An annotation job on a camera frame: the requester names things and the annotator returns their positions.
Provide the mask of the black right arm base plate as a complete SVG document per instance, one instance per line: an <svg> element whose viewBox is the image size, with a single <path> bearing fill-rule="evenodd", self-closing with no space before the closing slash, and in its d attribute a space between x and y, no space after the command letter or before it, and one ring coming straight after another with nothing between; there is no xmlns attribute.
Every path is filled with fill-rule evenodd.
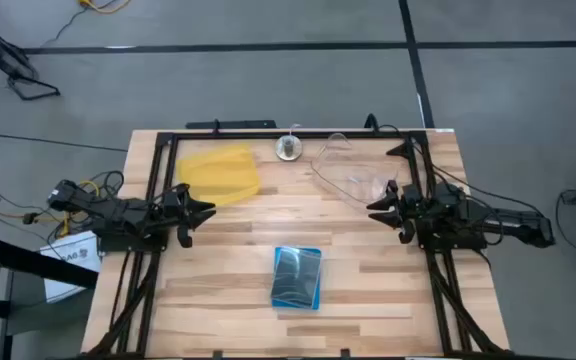
<svg viewBox="0 0 576 360"><path fill-rule="evenodd" d="M419 246L440 251L444 249L482 250L487 247L484 237L472 227L439 220L416 222Z"/></svg>

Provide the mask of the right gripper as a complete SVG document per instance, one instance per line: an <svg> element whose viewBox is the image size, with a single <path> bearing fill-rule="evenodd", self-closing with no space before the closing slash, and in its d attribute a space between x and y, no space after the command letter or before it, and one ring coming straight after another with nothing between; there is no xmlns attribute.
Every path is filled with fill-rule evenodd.
<svg viewBox="0 0 576 360"><path fill-rule="evenodd" d="M399 229L399 240L402 244L409 244L415 234L415 221L423 215L424 198L420 190L414 184L404 185L402 195L397 197L398 184L395 180L390 181L391 193L386 193L383 198L366 206L368 210L388 211L394 207L394 211L370 213L369 217L383 223L393 229Z"/></svg>

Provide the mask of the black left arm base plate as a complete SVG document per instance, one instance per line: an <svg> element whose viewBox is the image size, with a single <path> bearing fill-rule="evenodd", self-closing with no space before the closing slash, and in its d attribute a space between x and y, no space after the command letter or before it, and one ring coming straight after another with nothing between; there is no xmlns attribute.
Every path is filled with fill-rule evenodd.
<svg viewBox="0 0 576 360"><path fill-rule="evenodd" d="M151 234L145 238L132 235L106 235L99 239L98 250L112 252L157 252L165 250L168 238L164 234Z"/></svg>

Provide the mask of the black aluminium table frame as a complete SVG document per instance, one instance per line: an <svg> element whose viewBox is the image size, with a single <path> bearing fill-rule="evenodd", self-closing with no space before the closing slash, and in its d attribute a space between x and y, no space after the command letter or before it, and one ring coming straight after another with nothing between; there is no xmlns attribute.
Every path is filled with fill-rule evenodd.
<svg viewBox="0 0 576 360"><path fill-rule="evenodd" d="M329 130L338 133L344 130ZM169 147L154 156L158 130L135 130L124 164L123 197L144 197L153 160L156 193L165 183ZM229 206L192 234L183 249L176 231L159 263L145 340L146 358L435 355L442 352L426 258L415 245L372 219L365 205L333 195L310 167L330 135L295 130L303 141L296 162L275 155L279 134L267 138L182 139L177 156L247 144L260 189ZM270 302L274 249L319 248L323 254L317 311L274 309ZM510 348L489 265L470 251L455 251L464 305L498 346Z"/></svg>

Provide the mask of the yellow translucent plastic bin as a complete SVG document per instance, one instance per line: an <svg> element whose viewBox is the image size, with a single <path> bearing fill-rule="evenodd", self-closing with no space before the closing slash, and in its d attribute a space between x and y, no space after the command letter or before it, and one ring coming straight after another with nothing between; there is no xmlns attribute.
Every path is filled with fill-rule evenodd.
<svg viewBox="0 0 576 360"><path fill-rule="evenodd" d="M245 144L185 156L176 163L176 176L193 199L216 206L242 201L260 188L253 152Z"/></svg>

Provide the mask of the white cardboard box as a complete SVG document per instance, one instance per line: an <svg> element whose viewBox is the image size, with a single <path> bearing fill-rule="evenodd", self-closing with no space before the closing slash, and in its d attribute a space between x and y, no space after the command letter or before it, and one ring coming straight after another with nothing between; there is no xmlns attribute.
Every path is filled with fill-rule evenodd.
<svg viewBox="0 0 576 360"><path fill-rule="evenodd" d="M86 231L62 237L51 245L41 247L39 253L99 272L101 257L97 250L97 242L97 236L92 231ZM84 290L81 286L50 279L44 280L44 287L47 303L59 302Z"/></svg>

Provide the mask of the black desk beam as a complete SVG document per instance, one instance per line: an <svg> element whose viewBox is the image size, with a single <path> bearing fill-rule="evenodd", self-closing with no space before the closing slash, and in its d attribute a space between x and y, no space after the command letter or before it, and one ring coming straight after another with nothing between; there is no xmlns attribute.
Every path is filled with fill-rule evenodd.
<svg viewBox="0 0 576 360"><path fill-rule="evenodd" d="M52 258L0 240L0 265L87 289L94 288L98 273L65 260Z"/></svg>

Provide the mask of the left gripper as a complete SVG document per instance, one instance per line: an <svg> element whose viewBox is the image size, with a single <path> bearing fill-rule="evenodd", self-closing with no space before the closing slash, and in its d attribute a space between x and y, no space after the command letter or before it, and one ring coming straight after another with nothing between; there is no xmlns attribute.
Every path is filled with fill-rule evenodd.
<svg viewBox="0 0 576 360"><path fill-rule="evenodd" d="M177 239L183 248L192 247L190 230L195 230L216 214L214 203L188 198L187 184L178 184L162 196L163 216L177 224Z"/></svg>

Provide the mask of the clear plastic bin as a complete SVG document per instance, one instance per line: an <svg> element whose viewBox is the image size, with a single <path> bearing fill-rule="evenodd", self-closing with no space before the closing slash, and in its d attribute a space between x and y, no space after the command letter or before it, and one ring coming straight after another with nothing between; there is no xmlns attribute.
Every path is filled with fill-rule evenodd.
<svg viewBox="0 0 576 360"><path fill-rule="evenodd" d="M398 163L369 159L342 133L328 137L310 162L312 180L322 190L365 212L384 197L387 184L399 175Z"/></svg>

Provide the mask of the black power strip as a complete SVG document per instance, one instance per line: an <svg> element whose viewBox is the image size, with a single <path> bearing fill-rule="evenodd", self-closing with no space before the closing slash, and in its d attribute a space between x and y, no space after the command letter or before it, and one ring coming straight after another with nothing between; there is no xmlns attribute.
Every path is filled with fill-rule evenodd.
<svg viewBox="0 0 576 360"><path fill-rule="evenodd" d="M235 120L221 121L214 119L206 122L188 122L186 128L189 130L207 129L219 131L222 129L276 129L274 120Z"/></svg>

